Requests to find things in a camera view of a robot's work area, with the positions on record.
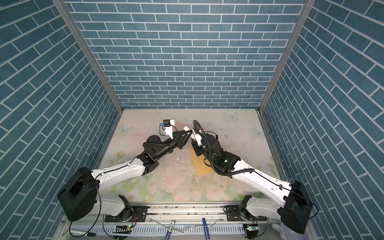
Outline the brown paper envelope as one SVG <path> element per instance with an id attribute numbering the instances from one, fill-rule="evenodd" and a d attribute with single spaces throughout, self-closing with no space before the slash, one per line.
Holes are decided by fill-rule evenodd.
<path id="1" fill-rule="evenodd" d="M 204 155 L 197 156 L 192 146 L 189 147 L 189 150 L 197 177 L 201 177 L 214 172 L 211 167 L 208 167 L 205 164 Z"/>

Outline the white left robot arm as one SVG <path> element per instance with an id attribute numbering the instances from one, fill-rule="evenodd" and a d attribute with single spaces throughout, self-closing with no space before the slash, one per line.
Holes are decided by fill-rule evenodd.
<path id="1" fill-rule="evenodd" d="M 182 149 L 188 141 L 201 146 L 201 137 L 190 129 L 173 134 L 165 141 L 159 136 L 150 136 L 143 143 L 144 151 L 131 161 L 104 169 L 78 169 L 58 192 L 68 220 L 74 222 L 89 214 L 101 214 L 104 208 L 100 192 L 122 181 L 149 174 L 159 165 L 159 159 L 175 148 Z"/>

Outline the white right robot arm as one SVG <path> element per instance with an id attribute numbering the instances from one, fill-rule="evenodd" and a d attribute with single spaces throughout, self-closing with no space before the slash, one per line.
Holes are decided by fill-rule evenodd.
<path id="1" fill-rule="evenodd" d="M 280 218 L 290 230 L 298 234 L 306 232 L 315 205 L 304 184 L 298 181 L 291 184 L 251 167 L 240 157 L 224 151 L 214 136 L 193 134 L 192 146 L 197 156 L 203 155 L 218 175 L 245 183 L 272 201 L 268 207 L 258 207 L 255 198 L 245 197 L 246 218 Z"/>

